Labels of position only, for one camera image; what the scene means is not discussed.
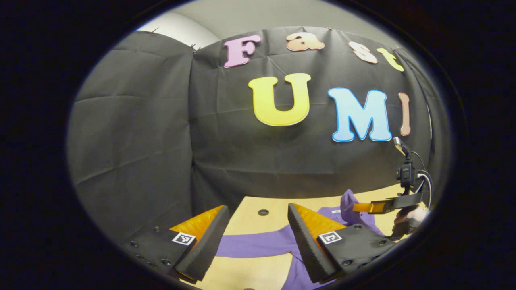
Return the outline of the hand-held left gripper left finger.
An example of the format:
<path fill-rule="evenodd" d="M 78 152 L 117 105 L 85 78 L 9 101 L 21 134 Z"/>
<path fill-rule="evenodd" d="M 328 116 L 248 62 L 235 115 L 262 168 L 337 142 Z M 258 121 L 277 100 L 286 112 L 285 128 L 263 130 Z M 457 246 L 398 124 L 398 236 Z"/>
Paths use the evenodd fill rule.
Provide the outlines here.
<path fill-rule="evenodd" d="M 221 205 L 175 226 L 141 229 L 121 246 L 150 270 L 195 284 L 210 268 L 229 221 L 229 208 Z"/>

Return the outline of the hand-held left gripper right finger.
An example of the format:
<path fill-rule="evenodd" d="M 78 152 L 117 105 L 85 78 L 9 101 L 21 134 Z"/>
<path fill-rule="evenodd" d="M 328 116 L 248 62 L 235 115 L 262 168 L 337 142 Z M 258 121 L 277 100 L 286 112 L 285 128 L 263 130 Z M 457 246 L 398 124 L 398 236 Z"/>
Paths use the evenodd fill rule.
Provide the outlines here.
<path fill-rule="evenodd" d="M 296 203 L 289 203 L 287 218 L 313 283 L 349 276 L 396 246 L 364 224 L 345 226 Z"/>

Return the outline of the purple knit cardigan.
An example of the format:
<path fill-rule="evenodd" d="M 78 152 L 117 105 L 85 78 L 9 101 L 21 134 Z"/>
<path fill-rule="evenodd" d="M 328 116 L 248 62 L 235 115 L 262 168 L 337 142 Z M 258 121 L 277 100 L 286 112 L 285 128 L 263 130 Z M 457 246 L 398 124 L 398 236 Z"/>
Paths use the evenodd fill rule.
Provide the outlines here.
<path fill-rule="evenodd" d="M 353 211 L 353 206 L 357 202 L 359 201 L 354 193 L 348 189 L 341 196 L 339 206 L 321 207 L 317 213 L 345 226 L 363 224 L 375 233 L 382 235 L 381 230 L 376 226 L 373 214 Z M 223 236 L 216 256 L 261 258 L 285 255 L 286 253 L 291 253 L 293 258 L 281 290 L 313 290 L 320 288 L 321 284 L 313 283 L 308 276 L 290 225 L 272 232 Z"/>

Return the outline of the black backdrop cloth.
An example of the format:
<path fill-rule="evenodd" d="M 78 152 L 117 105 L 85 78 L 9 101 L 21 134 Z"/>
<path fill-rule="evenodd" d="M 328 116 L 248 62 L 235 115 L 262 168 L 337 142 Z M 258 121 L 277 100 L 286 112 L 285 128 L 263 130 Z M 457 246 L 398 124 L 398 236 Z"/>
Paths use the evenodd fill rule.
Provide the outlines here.
<path fill-rule="evenodd" d="M 453 160 L 441 88 L 412 51 L 322 27 L 228 38 L 244 64 L 225 68 L 225 40 L 193 52 L 137 31 L 79 90 L 67 149 L 77 195 L 122 243 L 246 196 L 315 198 L 395 184 L 402 155 L 373 140 L 387 118 L 427 165 L 437 201 Z"/>

